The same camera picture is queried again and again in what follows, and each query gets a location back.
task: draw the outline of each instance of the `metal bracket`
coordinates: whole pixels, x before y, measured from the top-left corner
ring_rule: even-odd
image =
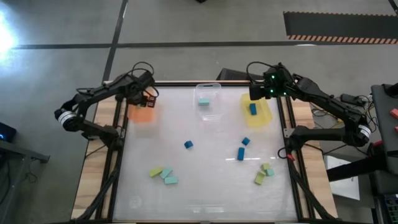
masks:
[[[284,128],[284,137],[289,138],[294,131],[294,128]]]

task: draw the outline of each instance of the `clear plastic container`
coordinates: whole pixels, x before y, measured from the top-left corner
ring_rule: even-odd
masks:
[[[201,99],[209,99],[208,105],[199,105]],[[199,84],[195,88],[193,102],[200,118],[204,121],[219,121],[223,115],[221,85],[219,83]]]

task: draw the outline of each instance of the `black mat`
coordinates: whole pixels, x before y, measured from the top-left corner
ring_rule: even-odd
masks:
[[[286,34],[291,40],[398,43],[398,17],[395,15],[284,12],[284,19]]]

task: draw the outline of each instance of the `yellow-green block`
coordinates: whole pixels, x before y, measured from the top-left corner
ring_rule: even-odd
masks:
[[[254,183],[256,183],[256,184],[258,184],[258,185],[261,185],[262,182],[264,181],[264,178],[266,178],[266,173],[263,172],[263,171],[259,171],[259,172],[257,173],[256,178],[254,179]]]
[[[269,164],[263,164],[261,165],[261,169],[265,171],[267,169],[271,169],[271,166]]]
[[[149,171],[149,177],[154,177],[156,175],[159,175],[162,171],[163,167],[156,167],[155,169]]]

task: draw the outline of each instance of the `gray floor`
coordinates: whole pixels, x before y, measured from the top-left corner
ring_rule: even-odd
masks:
[[[15,44],[111,43],[122,0],[18,0],[0,2],[0,32]],[[387,0],[130,0],[119,43],[287,40],[283,11],[393,14]],[[70,218],[87,142],[65,132],[53,111],[75,88],[97,86],[109,49],[10,50],[0,53],[0,122],[18,130],[16,143],[51,155],[32,165],[39,176],[24,182],[15,223]],[[157,80],[211,80],[224,67],[244,70],[253,60],[283,62],[335,95],[368,95],[370,86],[397,82],[398,45],[118,49],[111,78],[145,60]],[[262,67],[253,66],[260,73]],[[88,118],[93,117],[93,110]],[[317,119],[327,127],[333,121]],[[341,143],[323,142],[327,151]],[[359,159],[353,149],[337,156]],[[344,220],[371,222],[369,181],[361,177],[360,202],[335,198]]]

